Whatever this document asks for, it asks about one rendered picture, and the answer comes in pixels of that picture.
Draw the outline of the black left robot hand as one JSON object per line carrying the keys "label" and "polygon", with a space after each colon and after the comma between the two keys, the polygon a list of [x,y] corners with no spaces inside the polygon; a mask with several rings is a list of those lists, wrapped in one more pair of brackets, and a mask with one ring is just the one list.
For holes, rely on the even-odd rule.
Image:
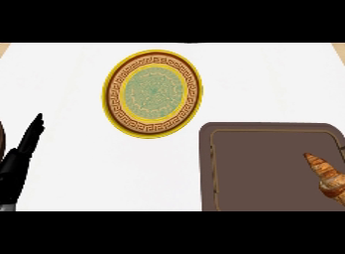
{"label": "black left robot hand", "polygon": [[43,114],[38,114],[22,137],[0,163],[0,205],[17,203],[22,193],[32,154],[44,132]]}

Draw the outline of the yellow patterned round plate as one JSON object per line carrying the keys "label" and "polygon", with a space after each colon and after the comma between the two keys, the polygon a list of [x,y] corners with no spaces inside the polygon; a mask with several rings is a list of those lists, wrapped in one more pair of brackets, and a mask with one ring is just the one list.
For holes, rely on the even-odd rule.
{"label": "yellow patterned round plate", "polygon": [[149,50],[128,56],[110,70],[102,108],[122,133],[153,139],[187,125],[202,95],[202,78],[189,60],[174,52]]}

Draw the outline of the brown rectangular tray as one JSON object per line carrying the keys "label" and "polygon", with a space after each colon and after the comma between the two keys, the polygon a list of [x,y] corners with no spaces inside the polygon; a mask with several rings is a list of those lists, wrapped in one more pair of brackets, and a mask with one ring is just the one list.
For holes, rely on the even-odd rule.
{"label": "brown rectangular tray", "polygon": [[310,153],[345,174],[345,137],[326,123],[211,122],[199,131],[205,211],[342,211],[319,190]]}

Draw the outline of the golden brown croissant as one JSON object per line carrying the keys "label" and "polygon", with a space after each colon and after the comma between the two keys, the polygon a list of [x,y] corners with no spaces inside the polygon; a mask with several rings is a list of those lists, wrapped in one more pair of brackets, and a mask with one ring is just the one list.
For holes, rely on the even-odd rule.
{"label": "golden brown croissant", "polygon": [[345,175],[310,153],[304,154],[308,167],[319,178],[319,189],[345,207]]}

